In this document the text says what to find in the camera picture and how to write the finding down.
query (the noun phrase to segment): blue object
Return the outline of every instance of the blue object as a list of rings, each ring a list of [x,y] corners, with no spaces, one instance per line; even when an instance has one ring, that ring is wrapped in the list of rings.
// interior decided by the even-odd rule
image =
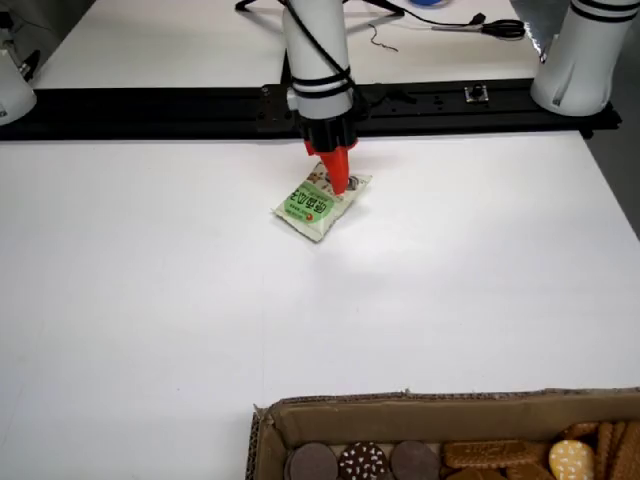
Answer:
[[[435,5],[436,3],[440,3],[442,0],[409,0],[409,1],[415,5],[420,5],[421,7],[429,7],[431,5]]]

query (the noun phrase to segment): cookie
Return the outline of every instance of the cookie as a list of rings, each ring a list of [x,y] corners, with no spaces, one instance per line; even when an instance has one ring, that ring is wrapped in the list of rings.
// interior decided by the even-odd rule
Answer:
[[[495,470],[466,468],[461,472],[449,475],[447,480],[505,480],[505,478]]]
[[[577,440],[563,440],[549,452],[549,466],[557,480],[592,480],[594,465],[591,447]]]
[[[598,427],[598,447],[596,448],[595,466],[596,480],[606,480],[612,440],[613,425],[609,422],[602,422]]]
[[[600,424],[598,422],[582,422],[574,423],[568,428],[565,428],[560,437],[564,440],[578,440],[581,437],[592,435],[598,431]]]
[[[607,475],[611,474],[611,469],[613,468],[613,460],[616,458],[616,453],[618,452],[618,448],[620,447],[620,440],[622,440],[622,435],[624,435],[624,431],[626,428],[627,424],[625,422],[618,422],[613,426],[613,438],[611,439],[611,453],[609,454]]]
[[[287,461],[284,464],[284,480],[291,480],[291,459],[293,458],[293,453],[289,454],[289,456],[287,457]]]
[[[342,480],[381,480],[390,472],[387,457],[373,442],[347,447],[338,458],[338,465]]]
[[[440,467],[440,478],[444,479],[447,478],[449,475],[453,475],[454,473],[456,473],[456,469],[455,468],[451,468],[451,467],[447,467],[446,465],[442,465]]]
[[[516,465],[515,467],[507,468],[508,480],[554,480],[553,475],[549,471],[537,465],[530,463],[527,465]]]
[[[448,443],[444,446],[445,463],[452,468],[504,468],[533,463],[535,453],[519,440]]]
[[[402,442],[391,454],[391,470],[398,480],[438,480],[440,460],[422,442]]]
[[[529,442],[527,443],[527,448],[533,453],[536,463],[539,463],[545,468],[549,465],[550,443]]]
[[[615,454],[609,480],[640,478],[640,422],[630,422]]]
[[[338,476],[336,457],[322,443],[303,445],[293,453],[288,463],[291,480],[336,480]]]

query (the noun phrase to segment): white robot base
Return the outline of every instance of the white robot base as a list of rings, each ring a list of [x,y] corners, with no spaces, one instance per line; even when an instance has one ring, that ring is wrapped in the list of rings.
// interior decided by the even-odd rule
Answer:
[[[560,35],[531,87],[551,112],[584,117],[602,111],[611,97],[613,70],[638,13],[638,0],[571,0]]]
[[[36,104],[36,95],[16,67],[11,55],[0,50],[0,125],[23,117]]]

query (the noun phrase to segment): green label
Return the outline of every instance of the green label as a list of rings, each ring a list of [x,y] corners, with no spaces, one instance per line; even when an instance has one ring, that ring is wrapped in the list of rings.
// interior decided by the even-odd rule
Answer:
[[[287,215],[304,223],[316,223],[326,217],[334,201],[310,183],[303,183],[284,202]]]

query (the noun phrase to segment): black scissors handle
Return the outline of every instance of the black scissors handle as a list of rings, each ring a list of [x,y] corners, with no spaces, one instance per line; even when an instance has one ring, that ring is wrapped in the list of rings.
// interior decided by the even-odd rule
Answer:
[[[480,31],[485,35],[504,40],[520,39],[526,33],[524,22],[520,20],[496,20],[495,22],[484,23]]]

